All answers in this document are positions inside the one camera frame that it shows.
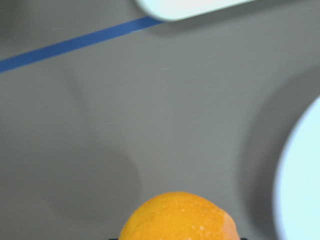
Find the orange fruit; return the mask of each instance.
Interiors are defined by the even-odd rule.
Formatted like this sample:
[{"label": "orange fruit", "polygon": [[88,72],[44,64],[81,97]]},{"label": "orange fruit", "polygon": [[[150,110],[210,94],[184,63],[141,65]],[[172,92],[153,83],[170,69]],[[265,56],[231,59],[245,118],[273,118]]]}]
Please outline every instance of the orange fruit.
[{"label": "orange fruit", "polygon": [[140,206],[119,240],[239,240],[233,219],[212,202],[188,192],[167,192]]}]

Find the white object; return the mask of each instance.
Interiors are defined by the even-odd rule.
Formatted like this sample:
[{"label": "white object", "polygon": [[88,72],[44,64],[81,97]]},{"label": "white object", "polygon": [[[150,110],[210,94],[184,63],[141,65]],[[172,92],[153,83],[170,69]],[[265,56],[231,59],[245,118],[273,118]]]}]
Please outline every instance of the white object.
[{"label": "white object", "polygon": [[149,15],[163,21],[177,21],[253,0],[136,0]]},{"label": "white object", "polygon": [[283,149],[273,210],[280,240],[319,239],[320,98],[300,118]]}]

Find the blue tape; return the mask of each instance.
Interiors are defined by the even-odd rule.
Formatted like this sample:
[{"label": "blue tape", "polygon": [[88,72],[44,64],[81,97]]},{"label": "blue tape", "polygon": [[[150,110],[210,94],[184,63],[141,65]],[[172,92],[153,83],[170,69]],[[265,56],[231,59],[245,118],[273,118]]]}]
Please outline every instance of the blue tape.
[{"label": "blue tape", "polygon": [[57,55],[65,54],[90,45],[114,39],[135,31],[146,29],[162,21],[155,20],[149,16],[112,26],[103,30],[95,31],[83,36],[62,41],[50,46],[39,48],[17,56],[13,56],[0,61],[0,73],[23,67],[28,64],[39,62]]}]

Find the orange ball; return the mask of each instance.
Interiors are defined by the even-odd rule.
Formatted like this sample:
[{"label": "orange ball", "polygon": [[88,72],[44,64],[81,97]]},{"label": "orange ball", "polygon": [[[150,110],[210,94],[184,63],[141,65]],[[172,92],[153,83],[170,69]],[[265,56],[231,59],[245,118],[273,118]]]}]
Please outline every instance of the orange ball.
[{"label": "orange ball", "polygon": [[212,202],[188,192],[167,192],[140,206],[119,240],[239,240],[233,219]]}]

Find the blue stripe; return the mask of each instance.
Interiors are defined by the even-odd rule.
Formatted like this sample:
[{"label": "blue stripe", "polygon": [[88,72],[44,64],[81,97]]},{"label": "blue stripe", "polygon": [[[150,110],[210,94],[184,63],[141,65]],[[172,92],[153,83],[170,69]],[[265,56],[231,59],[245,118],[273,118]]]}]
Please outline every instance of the blue stripe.
[{"label": "blue stripe", "polygon": [[81,49],[93,44],[114,39],[161,23],[161,21],[146,16],[133,21],[122,23],[120,25],[112,26],[103,30],[95,31],[83,36],[62,41],[50,46],[39,48],[34,51],[26,52],[21,55],[13,56],[0,61],[0,73],[39,62],[44,59],[52,58],[57,55],[65,54],[70,51]]}]

